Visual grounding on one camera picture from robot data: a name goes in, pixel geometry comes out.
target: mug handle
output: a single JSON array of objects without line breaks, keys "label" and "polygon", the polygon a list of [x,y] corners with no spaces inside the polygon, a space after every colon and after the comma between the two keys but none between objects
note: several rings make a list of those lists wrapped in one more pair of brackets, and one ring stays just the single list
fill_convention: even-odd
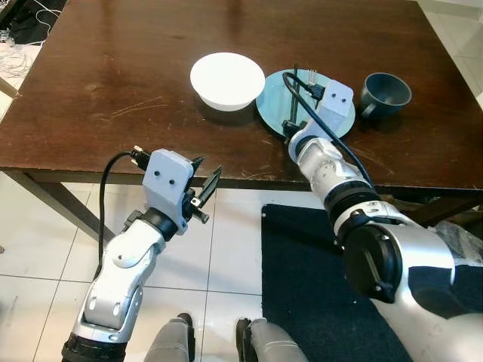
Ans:
[{"label": "mug handle", "polygon": [[372,113],[372,111],[374,111],[375,108],[376,105],[374,103],[371,103],[369,106],[365,107],[365,110],[362,111],[361,116],[365,118],[369,117],[369,115]]}]

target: fork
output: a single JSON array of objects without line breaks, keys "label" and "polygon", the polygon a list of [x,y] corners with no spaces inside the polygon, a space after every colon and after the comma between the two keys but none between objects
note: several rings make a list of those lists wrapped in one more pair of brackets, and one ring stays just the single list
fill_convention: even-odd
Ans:
[{"label": "fork", "polygon": [[309,85],[315,85],[315,74],[317,73],[317,69],[309,69],[309,80],[307,83]]}]

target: white bowl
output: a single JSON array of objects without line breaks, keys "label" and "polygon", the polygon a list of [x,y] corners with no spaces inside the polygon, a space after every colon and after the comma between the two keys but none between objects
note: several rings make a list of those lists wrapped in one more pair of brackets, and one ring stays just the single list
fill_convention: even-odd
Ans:
[{"label": "white bowl", "polygon": [[246,107],[265,87],[265,75],[258,64],[235,53],[202,57],[191,68],[189,78],[206,104],[225,112]]}]

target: floor tile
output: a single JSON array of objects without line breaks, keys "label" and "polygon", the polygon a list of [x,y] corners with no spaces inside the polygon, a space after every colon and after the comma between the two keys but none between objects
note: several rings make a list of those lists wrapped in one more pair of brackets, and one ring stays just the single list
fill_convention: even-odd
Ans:
[{"label": "floor tile", "polygon": [[208,290],[262,293],[261,208],[322,208],[311,192],[218,189]]},{"label": "floor tile", "polygon": [[[98,213],[96,192],[89,197],[88,207]],[[142,189],[130,189],[124,194],[106,193],[106,224],[119,232],[132,210],[144,211]],[[211,234],[214,219],[214,196],[204,211],[211,218],[207,224],[197,219],[189,222],[185,235],[175,235],[157,258],[156,268],[146,281],[146,286],[173,287],[206,290],[210,260]],[[62,279],[68,281],[91,281],[97,266],[97,243],[84,232],[75,237]]]},{"label": "floor tile", "polygon": [[476,83],[478,83],[480,89],[483,90],[483,59],[465,57],[463,58],[463,61],[471,72]]},{"label": "floor tile", "polygon": [[[74,195],[85,203],[89,194]],[[77,228],[4,173],[0,200],[0,274],[58,279]]]},{"label": "floor tile", "polygon": [[31,361],[57,281],[0,276],[0,285],[0,360]]},{"label": "floor tile", "polygon": [[[478,0],[472,0],[474,5],[477,5]],[[469,0],[465,2],[467,5],[461,4],[461,0],[417,0],[420,7],[425,12],[433,12],[438,14],[454,15],[457,17],[468,17],[469,19],[477,20],[481,14],[481,9],[476,8],[470,4]]]},{"label": "floor tile", "polygon": [[5,93],[0,92],[0,123],[2,122],[2,119],[8,111],[8,107],[10,107],[10,104],[12,103],[12,99]]},{"label": "floor tile", "polygon": [[62,183],[69,191],[91,192],[92,183]]},{"label": "floor tile", "polygon": [[[99,193],[99,183],[93,184],[92,191]],[[128,195],[139,195],[144,198],[144,189],[141,185],[117,185],[114,183],[108,183],[106,185],[106,193],[111,194],[128,194]]]},{"label": "floor tile", "polygon": [[478,101],[481,109],[483,109],[483,91],[476,97],[476,100]]},{"label": "floor tile", "polygon": [[41,49],[35,45],[10,46],[6,42],[0,43],[0,61],[3,65],[0,77],[19,89]]},{"label": "floor tile", "polygon": [[465,79],[465,82],[468,84],[469,89],[472,91],[473,95],[477,97],[481,93],[481,88],[470,71],[466,63],[466,58],[453,56],[452,59]]},{"label": "floor tile", "polygon": [[460,56],[483,59],[483,25],[474,19],[438,14]]},{"label": "floor tile", "polygon": [[[59,361],[60,351],[84,301],[89,284],[61,281],[55,295],[40,341],[35,362]],[[156,333],[171,318],[189,312],[193,318],[195,337],[202,340],[206,292],[144,288],[143,304],[133,331],[125,362],[141,362]],[[197,347],[197,359],[201,345]]]},{"label": "floor tile", "polygon": [[45,323],[44,332],[35,354],[35,362],[54,362],[61,360],[63,343],[69,338],[72,326],[84,302],[89,283],[61,281],[51,312]]},{"label": "floor tile", "polygon": [[438,18],[436,13],[429,13],[424,12],[426,18],[428,19],[429,23],[431,24],[433,30],[435,31],[436,35],[438,36],[439,40],[445,47],[446,51],[451,55],[458,55],[458,48],[454,44],[453,40],[449,36],[447,30],[441,24],[441,21]]},{"label": "floor tile", "polygon": [[[143,195],[136,189],[132,189],[124,194],[106,192],[104,198],[106,225],[116,234],[119,233],[123,229],[124,221],[131,211],[144,211],[144,200]],[[99,216],[98,191],[91,192],[87,206],[90,211]],[[97,241],[79,230],[67,259],[62,279],[68,281],[92,281],[96,267]]]},{"label": "floor tile", "polygon": [[262,297],[208,292],[203,362],[238,362],[235,327],[238,319],[262,316]]}]

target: table leg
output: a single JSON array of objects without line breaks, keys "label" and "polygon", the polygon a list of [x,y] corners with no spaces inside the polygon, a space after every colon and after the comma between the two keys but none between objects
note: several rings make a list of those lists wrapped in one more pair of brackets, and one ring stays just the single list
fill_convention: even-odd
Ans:
[{"label": "table leg", "polygon": [[410,211],[408,216],[422,226],[434,226],[449,216],[456,215],[483,203],[483,195],[466,198],[442,197]]},{"label": "table leg", "polygon": [[[21,171],[5,170],[4,172],[94,240],[98,239],[99,219],[64,185],[38,182]],[[109,241],[112,238],[114,238],[114,233],[105,227],[104,240]]]},{"label": "table leg", "polygon": [[17,89],[2,77],[0,77],[0,91],[7,94],[10,98],[15,98],[18,93]]}]

